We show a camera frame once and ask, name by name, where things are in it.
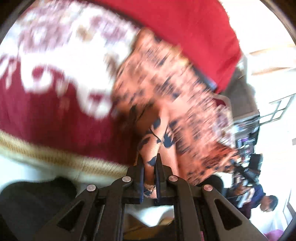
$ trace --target red pillow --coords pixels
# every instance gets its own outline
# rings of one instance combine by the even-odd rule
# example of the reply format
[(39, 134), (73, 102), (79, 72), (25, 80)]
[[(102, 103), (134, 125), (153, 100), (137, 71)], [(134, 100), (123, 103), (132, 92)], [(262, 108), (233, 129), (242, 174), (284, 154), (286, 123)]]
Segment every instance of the red pillow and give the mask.
[(95, 0), (121, 12), (183, 53), (225, 90), (241, 57), (239, 41), (218, 0)]

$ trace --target red and white patterned fabric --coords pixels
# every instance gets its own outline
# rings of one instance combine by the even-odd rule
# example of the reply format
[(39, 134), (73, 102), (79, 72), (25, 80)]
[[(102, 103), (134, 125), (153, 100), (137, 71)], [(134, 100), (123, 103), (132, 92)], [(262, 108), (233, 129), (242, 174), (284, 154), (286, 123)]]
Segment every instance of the red and white patterned fabric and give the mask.
[(0, 129), (32, 144), (131, 164), (115, 72), (139, 28), (103, 7), (35, 1), (0, 45)]

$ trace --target gold fringe trim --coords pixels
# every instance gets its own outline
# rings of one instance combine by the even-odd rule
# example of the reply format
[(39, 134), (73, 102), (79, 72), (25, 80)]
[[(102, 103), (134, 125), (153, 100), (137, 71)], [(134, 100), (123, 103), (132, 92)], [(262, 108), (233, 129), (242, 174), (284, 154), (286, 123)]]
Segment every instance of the gold fringe trim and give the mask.
[(119, 178), (126, 175), (127, 166), (76, 155), (70, 152), (30, 144), (0, 130), (0, 153), (18, 156), (19, 161), (31, 164), (30, 158), (46, 164), (73, 168), (86, 174)]

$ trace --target dark hair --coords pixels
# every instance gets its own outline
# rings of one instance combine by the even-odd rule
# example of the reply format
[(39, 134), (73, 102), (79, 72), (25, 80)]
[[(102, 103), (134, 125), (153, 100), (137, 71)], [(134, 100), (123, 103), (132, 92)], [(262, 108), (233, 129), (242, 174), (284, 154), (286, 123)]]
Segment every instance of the dark hair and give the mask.
[(277, 206), (279, 200), (278, 200), (278, 198), (277, 198), (276, 196), (274, 196), (274, 195), (270, 195), (270, 196), (269, 196), (269, 199), (271, 200), (271, 203), (269, 204), (269, 208), (273, 211), (273, 210), (276, 208), (276, 206)]

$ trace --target navy shirt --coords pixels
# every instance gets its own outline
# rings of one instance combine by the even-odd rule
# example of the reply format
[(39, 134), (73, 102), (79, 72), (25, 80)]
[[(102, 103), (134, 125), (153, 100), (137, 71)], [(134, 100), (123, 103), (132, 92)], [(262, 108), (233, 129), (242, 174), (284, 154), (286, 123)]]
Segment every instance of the navy shirt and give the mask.
[(260, 184), (253, 186), (253, 188), (255, 189), (255, 193), (251, 200), (252, 202), (251, 208), (256, 208), (260, 204), (260, 201), (262, 200), (262, 198), (265, 196), (265, 193), (263, 192), (263, 188)]

